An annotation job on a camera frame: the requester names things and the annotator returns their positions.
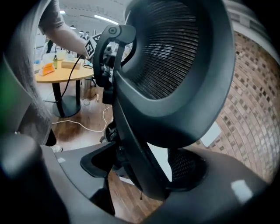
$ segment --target trash can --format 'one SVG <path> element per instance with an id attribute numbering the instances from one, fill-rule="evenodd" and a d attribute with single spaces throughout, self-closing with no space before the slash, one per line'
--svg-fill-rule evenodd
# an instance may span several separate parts
<path id="1" fill-rule="evenodd" d="M 87 90 L 91 87 L 91 77 L 90 78 L 85 78 L 83 81 L 82 81 L 82 88 Z"/>

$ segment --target white sneaker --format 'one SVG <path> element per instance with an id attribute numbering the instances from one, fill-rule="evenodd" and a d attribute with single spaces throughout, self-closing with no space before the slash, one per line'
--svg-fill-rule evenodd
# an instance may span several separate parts
<path id="1" fill-rule="evenodd" d="M 54 146 L 51 146 L 51 148 L 52 148 L 54 153 L 61 152 L 63 150 L 63 148 L 58 144 L 55 144 Z"/>

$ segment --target tiled wall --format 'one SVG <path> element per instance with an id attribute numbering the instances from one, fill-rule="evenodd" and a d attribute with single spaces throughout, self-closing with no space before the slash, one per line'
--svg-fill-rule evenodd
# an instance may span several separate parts
<path id="1" fill-rule="evenodd" d="M 233 81 L 216 120 L 222 132 L 208 149 L 237 158 L 270 181 L 279 162 L 280 67 L 254 41 L 237 32 L 234 37 Z"/>

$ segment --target round table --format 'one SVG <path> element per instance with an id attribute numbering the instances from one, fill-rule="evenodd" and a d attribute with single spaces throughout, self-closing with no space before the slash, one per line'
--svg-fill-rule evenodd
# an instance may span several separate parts
<path id="1" fill-rule="evenodd" d="M 61 62 L 58 61 L 57 69 L 45 76 L 35 74 L 35 79 L 38 83 L 51 83 L 55 100 L 61 98 L 60 82 L 67 82 L 71 68 L 62 68 Z M 76 96 L 63 96 L 62 100 L 52 106 L 52 111 L 57 117 L 71 117 L 81 109 L 80 102 L 80 80 L 93 76 L 93 69 L 88 69 L 80 66 L 79 69 L 74 69 L 70 81 L 76 81 Z"/>

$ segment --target wooden tabletop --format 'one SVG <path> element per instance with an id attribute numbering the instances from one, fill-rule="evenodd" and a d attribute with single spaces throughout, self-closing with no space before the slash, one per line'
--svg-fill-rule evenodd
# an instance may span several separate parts
<path id="1" fill-rule="evenodd" d="M 57 62 L 57 69 L 45 76 L 40 76 L 38 73 L 35 74 L 35 79 L 38 83 L 59 83 L 59 82 L 67 82 L 69 79 L 69 75 L 72 69 L 70 68 L 62 68 L 61 62 Z M 70 78 L 70 81 L 80 80 L 87 77 L 93 76 L 93 69 L 85 68 L 80 66 L 80 69 L 74 69 Z"/>

